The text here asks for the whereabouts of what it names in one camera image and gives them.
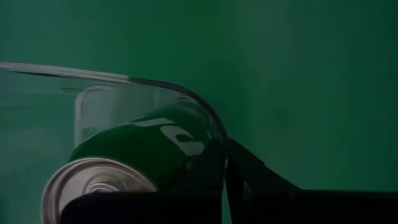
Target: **green can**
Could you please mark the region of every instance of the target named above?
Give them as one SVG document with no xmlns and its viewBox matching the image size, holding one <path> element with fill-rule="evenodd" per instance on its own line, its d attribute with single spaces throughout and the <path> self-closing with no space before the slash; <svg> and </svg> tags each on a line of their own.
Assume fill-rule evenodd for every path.
<svg viewBox="0 0 398 224">
<path fill-rule="evenodd" d="M 169 189 L 217 133 L 204 108 L 180 100 L 95 134 L 49 180 L 42 198 L 43 223 L 58 224 L 63 207 L 83 194 Z"/>
</svg>

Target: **green wall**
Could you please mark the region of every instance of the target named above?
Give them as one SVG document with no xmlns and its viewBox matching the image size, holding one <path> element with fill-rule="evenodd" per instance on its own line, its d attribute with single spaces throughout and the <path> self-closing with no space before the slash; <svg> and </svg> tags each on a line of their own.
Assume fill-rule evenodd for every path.
<svg viewBox="0 0 398 224">
<path fill-rule="evenodd" d="M 183 85 L 299 187 L 398 190 L 396 9 L 388 0 L 3 0 L 0 61 Z"/>
</svg>

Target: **black object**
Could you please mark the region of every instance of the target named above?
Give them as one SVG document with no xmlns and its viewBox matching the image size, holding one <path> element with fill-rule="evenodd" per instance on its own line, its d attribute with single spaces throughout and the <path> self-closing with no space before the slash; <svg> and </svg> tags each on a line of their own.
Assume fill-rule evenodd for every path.
<svg viewBox="0 0 398 224">
<path fill-rule="evenodd" d="M 236 141 L 212 140 L 186 178 L 168 192 L 89 194 L 70 202 L 61 224 L 221 223 L 226 187 L 234 224 L 397 222 L 397 193 L 301 190 Z"/>
</svg>

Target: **can rim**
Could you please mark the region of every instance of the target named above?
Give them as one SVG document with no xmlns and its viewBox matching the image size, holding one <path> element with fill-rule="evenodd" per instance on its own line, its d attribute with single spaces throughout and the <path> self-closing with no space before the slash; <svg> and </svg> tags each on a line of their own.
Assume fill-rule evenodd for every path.
<svg viewBox="0 0 398 224">
<path fill-rule="evenodd" d="M 62 194 L 63 188 L 68 180 L 83 170 L 85 167 L 92 166 L 95 164 L 111 164 L 122 169 L 129 171 L 131 175 L 139 179 L 142 184 L 150 192 L 156 192 L 157 188 L 140 172 L 133 168 L 114 161 L 112 159 L 105 159 L 101 157 L 89 157 L 83 159 L 77 159 L 69 162 L 62 166 L 56 173 L 54 173 L 49 181 L 46 183 L 42 199 L 41 199 L 41 221 L 43 224 L 59 224 L 60 223 L 60 212 L 59 212 L 59 200 Z"/>
</svg>

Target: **can lid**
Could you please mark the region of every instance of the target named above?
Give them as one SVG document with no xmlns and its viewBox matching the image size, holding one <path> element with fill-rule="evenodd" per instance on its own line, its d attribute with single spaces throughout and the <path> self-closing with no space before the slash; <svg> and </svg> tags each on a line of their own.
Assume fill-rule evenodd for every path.
<svg viewBox="0 0 398 224">
<path fill-rule="evenodd" d="M 86 158 L 70 162 L 48 181 L 42 196 L 42 223 L 59 224 L 60 214 L 73 199 L 94 192 L 155 192 L 138 171 L 111 159 Z"/>
</svg>

